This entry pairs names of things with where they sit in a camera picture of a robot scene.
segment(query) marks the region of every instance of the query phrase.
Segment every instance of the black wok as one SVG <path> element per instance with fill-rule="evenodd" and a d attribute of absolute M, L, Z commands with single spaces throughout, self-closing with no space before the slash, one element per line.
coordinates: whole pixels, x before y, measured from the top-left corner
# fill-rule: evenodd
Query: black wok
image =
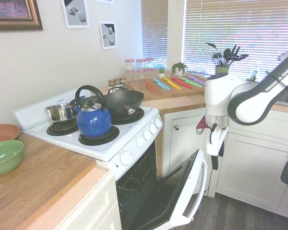
<path fill-rule="evenodd" d="M 135 112 L 140 107 L 144 94 L 139 91 L 121 90 L 109 93 L 104 96 L 106 100 L 106 108 L 113 117 L 125 117 Z M 82 103 L 100 103 L 97 96 L 83 98 Z"/>

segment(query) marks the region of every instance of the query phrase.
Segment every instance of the open oven door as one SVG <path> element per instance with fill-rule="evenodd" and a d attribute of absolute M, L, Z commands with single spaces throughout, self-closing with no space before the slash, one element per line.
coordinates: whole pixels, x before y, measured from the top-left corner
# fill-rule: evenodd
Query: open oven door
<path fill-rule="evenodd" d="M 200 191 L 191 211 L 185 214 L 201 169 L 203 174 Z M 129 229 L 169 230 L 190 223 L 203 198 L 206 179 L 207 163 L 204 153 L 199 149 L 155 184 Z"/>

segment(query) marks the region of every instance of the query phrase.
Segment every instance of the window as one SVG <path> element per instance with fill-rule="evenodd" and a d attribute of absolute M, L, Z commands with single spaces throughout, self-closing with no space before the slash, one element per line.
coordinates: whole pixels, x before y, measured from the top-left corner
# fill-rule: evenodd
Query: window
<path fill-rule="evenodd" d="M 186 0 L 182 61 L 188 70 L 215 73 L 213 43 L 223 54 L 240 46 L 229 72 L 248 79 L 258 63 L 257 78 L 273 70 L 277 57 L 288 50 L 288 0 Z"/>
<path fill-rule="evenodd" d="M 168 0 L 141 0 L 143 58 L 155 58 L 154 68 L 167 66 Z"/>

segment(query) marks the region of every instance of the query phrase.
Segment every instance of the dark floor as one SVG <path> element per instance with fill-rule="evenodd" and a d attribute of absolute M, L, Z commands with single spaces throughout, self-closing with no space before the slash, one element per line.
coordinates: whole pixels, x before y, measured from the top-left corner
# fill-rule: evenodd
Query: dark floor
<path fill-rule="evenodd" d="M 288 218 L 216 194 L 203 197 L 190 224 L 172 230 L 288 230 Z"/>

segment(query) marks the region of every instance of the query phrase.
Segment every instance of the ceramic bowl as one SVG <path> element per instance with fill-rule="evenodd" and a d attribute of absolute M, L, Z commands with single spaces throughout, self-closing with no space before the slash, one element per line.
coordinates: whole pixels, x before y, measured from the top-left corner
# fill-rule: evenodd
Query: ceramic bowl
<path fill-rule="evenodd" d="M 19 127 L 10 124 L 0 124 L 0 141 L 14 140 L 19 134 Z"/>
<path fill-rule="evenodd" d="M 15 169 L 23 159 L 24 144 L 18 140 L 0 142 L 0 175 Z"/>

